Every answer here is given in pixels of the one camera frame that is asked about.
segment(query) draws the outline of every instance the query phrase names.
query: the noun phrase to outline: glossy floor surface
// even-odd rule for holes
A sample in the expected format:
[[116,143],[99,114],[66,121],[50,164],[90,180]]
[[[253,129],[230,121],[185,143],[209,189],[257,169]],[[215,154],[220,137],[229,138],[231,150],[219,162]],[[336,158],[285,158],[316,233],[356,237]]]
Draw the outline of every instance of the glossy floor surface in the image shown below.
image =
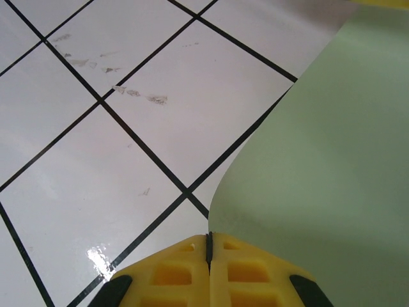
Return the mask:
[[206,233],[227,167],[354,9],[0,0],[0,306],[87,306]]

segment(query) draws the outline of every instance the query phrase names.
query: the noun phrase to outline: pale green vinyl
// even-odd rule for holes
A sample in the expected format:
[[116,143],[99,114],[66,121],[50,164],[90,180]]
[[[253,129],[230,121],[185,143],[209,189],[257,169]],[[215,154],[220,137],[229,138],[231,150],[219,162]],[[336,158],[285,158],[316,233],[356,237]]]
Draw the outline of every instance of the pale green vinyl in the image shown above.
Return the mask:
[[341,28],[228,169],[209,228],[307,269],[335,306],[405,306],[409,11]]

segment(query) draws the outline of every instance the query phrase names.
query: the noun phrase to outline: black rubber pad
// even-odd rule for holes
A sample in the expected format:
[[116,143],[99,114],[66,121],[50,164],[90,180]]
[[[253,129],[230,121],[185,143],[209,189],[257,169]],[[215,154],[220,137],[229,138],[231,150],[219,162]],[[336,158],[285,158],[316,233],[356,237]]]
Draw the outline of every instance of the black rubber pad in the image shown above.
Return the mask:
[[127,292],[132,277],[122,275],[104,284],[88,307],[118,307]]
[[291,275],[289,280],[305,307],[334,307],[319,286],[308,278]]

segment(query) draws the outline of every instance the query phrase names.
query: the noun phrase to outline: dirt smudge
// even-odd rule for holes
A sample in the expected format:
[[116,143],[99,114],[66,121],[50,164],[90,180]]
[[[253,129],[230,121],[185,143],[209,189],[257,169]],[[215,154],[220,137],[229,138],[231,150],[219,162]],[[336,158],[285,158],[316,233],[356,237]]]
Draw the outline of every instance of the dirt smudge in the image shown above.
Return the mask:
[[193,44],[188,44],[188,45],[183,45],[182,47],[183,48],[186,48],[186,47],[192,47],[193,45],[199,45],[199,42],[196,42],[196,43],[193,43]]
[[100,58],[108,57],[108,56],[113,56],[114,54],[117,54],[119,51],[111,51],[111,52],[106,52],[106,53],[101,53]]
[[114,68],[106,67],[106,68],[101,68],[101,70],[102,70],[103,72],[105,72],[106,74],[108,74],[109,72],[117,72],[119,69],[122,69],[122,68],[121,68],[121,67],[114,67]]
[[88,62],[88,59],[68,59],[67,62],[72,66],[83,67]]
[[88,63],[88,66],[91,67],[92,69],[94,69],[97,65],[98,65],[97,62],[89,62]]
[[167,96],[149,95],[145,96],[145,98],[148,101],[153,102],[154,104],[160,104],[161,106],[163,106],[167,102]]
[[135,90],[127,90],[127,94],[133,97],[139,97],[141,94],[138,91]]
[[70,34],[70,33],[67,33],[67,34],[61,35],[61,36],[59,36],[59,37],[53,39],[51,42],[60,42],[60,41],[62,41],[62,40],[67,40],[67,39],[69,39],[70,37],[71,37],[71,34]]
[[113,85],[113,86],[112,86],[112,89],[113,89],[114,91],[118,91],[118,92],[120,92],[121,94],[124,94],[126,88],[127,88],[126,86],[118,86],[118,85]]
[[143,191],[143,193],[141,193],[139,196],[147,196],[149,194],[149,191],[151,190],[151,188],[147,188],[145,191]]

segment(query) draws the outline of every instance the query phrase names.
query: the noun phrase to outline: black grout line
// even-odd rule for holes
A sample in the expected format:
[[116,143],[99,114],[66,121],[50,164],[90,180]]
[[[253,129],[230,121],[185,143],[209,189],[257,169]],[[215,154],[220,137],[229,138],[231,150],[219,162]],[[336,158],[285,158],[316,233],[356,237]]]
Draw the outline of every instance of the black grout line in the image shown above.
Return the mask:
[[102,107],[112,116],[115,122],[139,145],[139,147],[148,155],[148,157],[164,172],[164,174],[179,188],[181,192],[187,190],[186,186],[178,177],[160,160],[148,145],[128,126],[127,123],[109,106],[105,101],[101,103]]
[[90,294],[105,278],[102,275],[98,275],[94,280],[89,283],[66,307],[76,307]]
[[199,187],[257,128],[263,123],[263,121],[267,118],[267,116],[274,110],[274,108],[278,105],[281,99],[287,94],[290,90],[285,91],[271,107],[267,109],[261,115],[258,120],[256,120],[224,153],[220,155],[219,158],[212,165],[210,165],[203,173],[200,175],[188,188],[190,193],[193,193],[194,190]]
[[236,38],[232,37],[230,34],[227,34],[211,22],[208,22],[206,19],[202,18],[200,15],[196,15],[194,12],[192,12],[190,9],[186,8],[184,5],[180,4],[178,1],[175,0],[168,0],[168,2],[174,4],[181,10],[183,10],[185,13],[188,13],[190,16],[196,17],[198,21],[200,21],[202,24],[207,26],[208,28],[212,29],[219,35],[223,36],[233,44],[235,44],[237,47],[243,49],[245,52],[251,54],[254,56],[256,59],[260,60],[263,62],[265,65],[269,66],[270,68],[274,69],[276,72],[281,74],[283,77],[287,78],[288,80],[292,82],[296,82],[298,79],[295,77],[293,74],[289,73],[285,69],[281,68],[279,65],[275,64],[274,62],[270,61],[266,57],[262,56],[260,53],[256,52],[255,50],[251,49],[249,46],[245,45],[241,41],[237,40]]
[[71,19],[73,19],[75,16],[77,16],[81,11],[83,11],[83,9],[85,9],[87,6],[89,6],[92,2],[94,2],[94,0],[89,0],[87,3],[85,3],[83,6],[81,6],[74,14],[72,14],[71,16],[69,16],[69,18],[67,18],[66,20],[64,20],[60,25],[58,25],[54,30],[52,30],[49,34],[45,35],[45,38],[50,37],[51,35],[53,35],[55,32],[57,32],[58,30],[60,30],[68,21],[70,21]]
[[57,51],[57,49],[48,41],[44,41],[44,44],[50,49],[52,53],[60,60],[60,62],[73,74],[75,78],[89,91],[89,93],[99,102],[101,102],[101,96],[96,90],[81,76],[81,74],[75,70],[69,62],[64,58],[64,56]]
[[28,49],[26,51],[26,53],[24,53],[21,57],[19,57],[18,59],[16,59],[12,64],[8,65],[7,68],[5,68],[2,72],[0,72],[0,77],[2,75],[4,75],[5,73],[7,73],[10,69],[12,69],[19,61],[21,61],[22,59],[24,59],[28,54],[31,53],[31,51],[33,51],[34,49],[36,49],[39,45],[42,44],[42,41],[37,42],[34,46],[32,46],[32,48]]
[[36,154],[30,161],[28,161],[22,168],[20,168],[13,176],[11,176],[2,186],[0,186],[0,193],[6,189],[15,179],[17,179],[23,172],[28,169],[34,162],[36,162],[42,155],[48,152],[60,139],[69,133],[76,125],[78,125],[85,117],[87,117],[97,106],[99,102],[95,102],[87,111],[82,113],[71,125],[69,125],[62,133],[53,139],[44,149]]
[[200,200],[198,200],[196,196],[194,196],[192,193],[189,193],[187,198],[206,219],[209,219],[209,210],[201,203]]
[[[168,208],[165,209],[145,230],[137,236],[135,240],[133,240],[123,251],[120,253],[114,261],[111,262],[110,267],[111,269],[115,269],[131,252],[135,250],[135,248],[143,242],[144,239],[148,237],[168,216],[171,215],[173,211],[178,208],[181,203],[186,199],[184,194],[181,194],[177,199],[175,199]],[[72,300],[67,307],[76,307],[81,301],[91,293],[99,284],[104,280],[102,275],[98,275],[79,295]]]
[[[69,18],[64,20],[60,25],[58,25],[54,30],[52,30],[49,34],[45,35],[45,38],[49,38],[51,35],[53,35],[56,31],[61,29],[68,21],[73,19],[75,16],[77,16],[83,9],[85,9],[88,5],[90,5],[94,0],[89,0],[87,3],[85,3],[83,6],[81,6],[75,13],[73,13]],[[19,61],[24,59],[28,54],[30,54],[32,51],[34,51],[39,45],[43,43],[43,40],[40,40],[38,43],[36,43],[32,48],[30,48],[26,53],[24,53],[21,57],[16,59],[11,65],[9,65],[7,68],[5,68],[2,72],[0,72],[0,77],[7,73],[11,68],[13,68]]]
[[28,271],[30,272],[30,275],[32,279],[34,280],[38,290],[40,291],[41,296],[43,297],[43,300],[45,302],[45,305],[47,307],[54,307],[54,303],[52,302],[52,299],[47,291],[47,289],[44,286],[43,281],[40,278],[40,275],[38,275],[38,272],[33,264],[33,262],[30,259],[30,256],[27,254],[27,251],[23,245],[23,243],[20,240],[19,235],[17,234],[12,222],[10,221],[10,218],[8,217],[3,205],[0,203],[0,215],[3,218],[3,221],[7,227],[8,232],[10,233],[14,244],[16,245],[17,249],[19,250],[19,253],[21,255],[21,258],[23,259],[24,263],[26,264],[26,267]]
[[44,39],[44,36],[41,34],[41,32],[39,32],[39,30],[37,30],[37,28],[34,27],[34,25],[30,22],[30,20],[28,20],[26,16],[24,16],[23,13],[20,12],[20,10],[10,0],[4,0],[4,1],[24,21],[24,23],[30,28],[30,30],[34,32],[36,36],[39,37],[39,39],[41,40]]
[[[134,69],[132,69],[120,82],[116,84],[116,86],[121,86],[125,82],[127,82],[138,70],[140,70],[147,62],[149,62],[153,57],[155,57],[163,48],[165,48],[167,45],[169,45],[177,36],[180,35],[183,31],[187,29],[193,22],[195,21],[195,18],[190,19],[186,24],[184,24],[177,32],[175,32],[174,35],[169,37],[162,45],[160,45],[155,51],[153,51],[146,59],[144,59],[139,65],[137,65]],[[104,96],[102,96],[102,99],[105,100],[109,96],[111,96],[115,91],[111,88]]]

